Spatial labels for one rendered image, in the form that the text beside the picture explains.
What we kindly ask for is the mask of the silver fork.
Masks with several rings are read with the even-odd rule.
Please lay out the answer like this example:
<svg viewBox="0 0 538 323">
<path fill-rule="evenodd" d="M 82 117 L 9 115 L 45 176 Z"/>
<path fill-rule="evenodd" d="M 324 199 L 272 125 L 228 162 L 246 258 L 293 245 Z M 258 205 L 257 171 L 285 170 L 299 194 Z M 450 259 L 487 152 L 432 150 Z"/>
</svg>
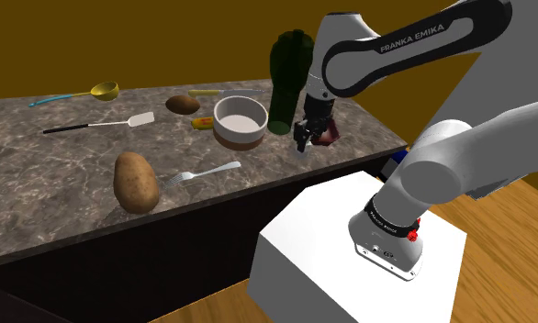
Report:
<svg viewBox="0 0 538 323">
<path fill-rule="evenodd" d="M 169 188 L 169 187 L 172 187 L 172 186 L 174 186 L 176 184 L 181 183 L 182 181 L 190 180 L 190 179 L 193 179 L 195 177 L 199 177 L 199 176 L 203 176 L 203 175 L 211 174 L 211 173 L 217 173 L 217 172 L 221 172 L 221 171 L 226 171 L 226 170 L 230 170 L 230 169 L 235 169 L 235 168 L 239 168 L 239 167 L 241 167 L 241 163 L 239 161 L 232 161 L 232 162 L 226 163 L 224 165 L 221 165 L 219 167 L 216 167 L 214 169 L 204 171 L 202 173 L 182 172 L 182 173 L 179 173 L 176 176 L 174 176 L 169 181 L 167 181 L 164 187 Z"/>
</svg>

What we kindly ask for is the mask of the dark red object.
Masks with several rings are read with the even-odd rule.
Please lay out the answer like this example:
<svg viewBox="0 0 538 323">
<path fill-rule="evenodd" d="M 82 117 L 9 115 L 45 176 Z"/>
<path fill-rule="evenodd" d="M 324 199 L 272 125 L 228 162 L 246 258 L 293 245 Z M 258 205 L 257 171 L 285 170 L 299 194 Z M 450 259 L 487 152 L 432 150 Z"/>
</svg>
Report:
<svg viewBox="0 0 538 323">
<path fill-rule="evenodd" d="M 327 122 L 326 130 L 320 135 L 320 137 L 313 138 L 311 143 L 319 146 L 329 146 L 332 142 L 336 141 L 340 137 L 339 131 L 336 127 L 336 123 L 333 118 L 330 118 Z"/>
</svg>

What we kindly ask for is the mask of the white and brown bowl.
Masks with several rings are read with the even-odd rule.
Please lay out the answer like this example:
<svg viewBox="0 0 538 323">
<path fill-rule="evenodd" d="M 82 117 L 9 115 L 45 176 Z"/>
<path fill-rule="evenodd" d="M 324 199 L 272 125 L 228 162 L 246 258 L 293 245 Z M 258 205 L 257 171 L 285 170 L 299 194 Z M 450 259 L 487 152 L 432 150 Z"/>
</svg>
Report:
<svg viewBox="0 0 538 323">
<path fill-rule="evenodd" d="M 234 95 L 215 104 L 213 118 L 213 135 L 217 142 L 230 150 L 244 151 L 262 143 L 268 113 L 258 101 Z"/>
</svg>

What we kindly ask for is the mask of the small brown potato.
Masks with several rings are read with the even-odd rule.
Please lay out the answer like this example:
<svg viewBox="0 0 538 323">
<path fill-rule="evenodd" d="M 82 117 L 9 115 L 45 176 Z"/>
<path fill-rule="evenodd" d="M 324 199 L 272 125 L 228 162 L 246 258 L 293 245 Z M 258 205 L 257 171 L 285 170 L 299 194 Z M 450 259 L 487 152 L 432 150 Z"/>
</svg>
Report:
<svg viewBox="0 0 538 323">
<path fill-rule="evenodd" d="M 165 106 L 178 115 L 194 114 L 201 107 L 195 98 L 188 95 L 174 95 L 165 102 Z"/>
</svg>

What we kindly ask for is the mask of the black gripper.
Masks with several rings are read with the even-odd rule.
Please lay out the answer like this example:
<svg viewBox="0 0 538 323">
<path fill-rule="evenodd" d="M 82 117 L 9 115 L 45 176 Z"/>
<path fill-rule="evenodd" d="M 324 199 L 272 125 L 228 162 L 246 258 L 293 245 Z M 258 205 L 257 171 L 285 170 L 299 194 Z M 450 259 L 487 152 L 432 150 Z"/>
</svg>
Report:
<svg viewBox="0 0 538 323">
<path fill-rule="evenodd" d="M 304 103 L 304 119 L 294 125 L 294 141 L 297 143 L 297 151 L 304 153 L 308 142 L 312 139 L 313 132 L 324 132 L 331 119 L 331 111 L 334 99 L 320 100 L 311 95 L 306 95 Z"/>
</svg>

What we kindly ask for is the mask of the large brown potato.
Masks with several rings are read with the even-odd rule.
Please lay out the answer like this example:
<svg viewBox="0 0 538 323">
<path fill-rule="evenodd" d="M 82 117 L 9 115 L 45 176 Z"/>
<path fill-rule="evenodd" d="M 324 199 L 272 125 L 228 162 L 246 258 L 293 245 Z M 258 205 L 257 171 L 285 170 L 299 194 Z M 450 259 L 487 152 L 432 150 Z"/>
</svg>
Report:
<svg viewBox="0 0 538 323">
<path fill-rule="evenodd" d="M 159 187 L 155 172 L 139 154 L 125 151 L 115 161 L 114 195 L 130 214 L 142 215 L 152 211 L 159 202 Z"/>
</svg>

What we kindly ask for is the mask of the dark green bottle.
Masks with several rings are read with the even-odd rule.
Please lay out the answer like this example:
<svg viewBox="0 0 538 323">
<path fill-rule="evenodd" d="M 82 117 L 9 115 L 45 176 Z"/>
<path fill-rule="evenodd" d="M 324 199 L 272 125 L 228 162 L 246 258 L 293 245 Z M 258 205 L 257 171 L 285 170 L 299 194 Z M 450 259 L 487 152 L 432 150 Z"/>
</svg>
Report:
<svg viewBox="0 0 538 323">
<path fill-rule="evenodd" d="M 292 128 L 301 90 L 306 85 L 312 63 L 314 41 L 302 29 L 281 34 L 270 53 L 273 84 L 267 128 L 285 135 Z"/>
</svg>

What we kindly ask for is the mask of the blue and white object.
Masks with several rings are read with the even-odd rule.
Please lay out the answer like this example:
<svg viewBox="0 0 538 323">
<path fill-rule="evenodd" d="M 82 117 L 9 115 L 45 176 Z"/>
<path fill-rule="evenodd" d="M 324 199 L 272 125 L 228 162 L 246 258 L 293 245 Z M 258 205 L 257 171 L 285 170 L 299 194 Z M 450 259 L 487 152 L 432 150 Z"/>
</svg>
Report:
<svg viewBox="0 0 538 323">
<path fill-rule="evenodd" d="M 388 159 L 387 163 L 380 172 L 384 180 L 390 177 L 390 175 L 397 169 L 399 164 L 403 161 L 403 159 L 407 156 L 408 153 L 409 152 L 407 150 L 401 150 L 391 155 L 391 157 Z"/>
</svg>

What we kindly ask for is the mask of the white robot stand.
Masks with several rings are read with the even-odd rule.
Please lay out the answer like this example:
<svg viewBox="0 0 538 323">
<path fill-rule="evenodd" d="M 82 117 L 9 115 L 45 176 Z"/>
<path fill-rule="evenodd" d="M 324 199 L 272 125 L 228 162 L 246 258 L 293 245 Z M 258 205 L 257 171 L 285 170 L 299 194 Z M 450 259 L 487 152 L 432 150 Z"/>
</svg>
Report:
<svg viewBox="0 0 538 323">
<path fill-rule="evenodd" d="M 425 212 L 420 273 L 398 278 L 349 233 L 381 186 L 365 172 L 313 185 L 261 230 L 247 292 L 274 323 L 450 323 L 465 232 Z"/>
</svg>

